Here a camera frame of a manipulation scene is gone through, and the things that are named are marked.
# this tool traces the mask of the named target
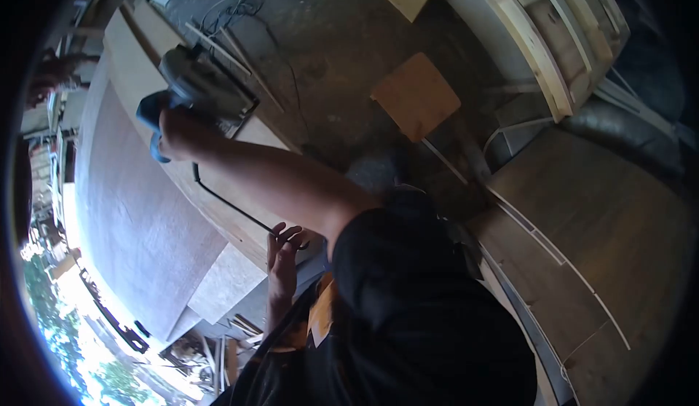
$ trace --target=black power cord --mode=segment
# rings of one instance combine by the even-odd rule
[[[265,230],[267,230],[267,233],[271,234],[271,235],[274,236],[274,237],[278,237],[278,236],[279,236],[279,235],[277,235],[276,233],[274,233],[274,230],[272,230],[270,227],[268,227],[267,225],[265,225],[265,223],[263,223],[262,221],[258,220],[258,219],[255,218],[255,217],[251,216],[250,214],[248,214],[248,213],[245,212],[244,210],[240,209],[238,206],[234,205],[234,204],[231,203],[230,201],[228,201],[228,200],[226,200],[225,198],[223,198],[223,197],[222,197],[221,195],[219,195],[218,193],[215,193],[214,191],[212,191],[211,189],[209,189],[208,187],[206,187],[206,185],[205,185],[204,183],[201,182],[201,177],[199,176],[199,165],[196,164],[195,162],[192,162],[192,163],[191,163],[191,171],[192,171],[193,174],[194,174],[194,181],[195,181],[199,186],[201,186],[201,188],[202,188],[203,190],[205,190],[206,192],[209,192],[211,195],[213,195],[214,197],[216,197],[216,198],[217,198],[219,201],[221,201],[223,204],[229,206],[231,209],[235,210],[236,212],[238,212],[239,214],[241,214],[243,217],[248,218],[250,221],[256,223],[258,226],[260,226],[260,227],[264,228]],[[306,244],[301,245],[301,246],[299,247],[299,251],[304,250],[304,249],[307,249],[309,244],[310,244],[309,242],[306,242]]]

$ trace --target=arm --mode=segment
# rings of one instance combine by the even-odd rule
[[[328,256],[344,227],[379,202],[336,171],[282,149],[225,139],[208,131],[183,109],[160,115],[161,151],[196,161],[222,174],[258,204],[325,236]]]
[[[280,222],[272,230],[279,235],[267,235],[267,321],[264,338],[282,321],[291,309],[296,292],[296,250],[303,242],[301,227],[287,228]]]

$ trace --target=hand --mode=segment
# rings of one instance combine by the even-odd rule
[[[160,154],[173,160],[196,160],[197,152],[217,138],[187,113],[184,107],[164,109],[160,113]]]
[[[291,302],[296,292],[296,251],[303,242],[300,226],[287,228],[280,222],[272,229],[275,235],[267,236],[267,276],[269,279],[268,299],[271,302]]]

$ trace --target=tool handle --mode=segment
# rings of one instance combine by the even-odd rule
[[[172,109],[181,103],[181,99],[177,98],[170,91],[160,91],[146,96],[138,104],[138,109],[135,111],[136,119],[143,122],[146,127],[153,131],[153,136],[150,137],[150,155],[160,163],[170,162],[169,158],[160,154],[160,149],[158,148],[160,138],[163,136],[160,131],[160,112],[163,107]]]

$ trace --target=forearm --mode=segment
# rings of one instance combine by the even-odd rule
[[[263,338],[269,336],[276,326],[282,321],[284,315],[292,308],[292,299],[267,297],[267,321],[264,326]]]
[[[371,195],[336,171],[282,149],[212,138],[189,154],[269,211],[325,236],[330,253],[352,218],[379,207]]]

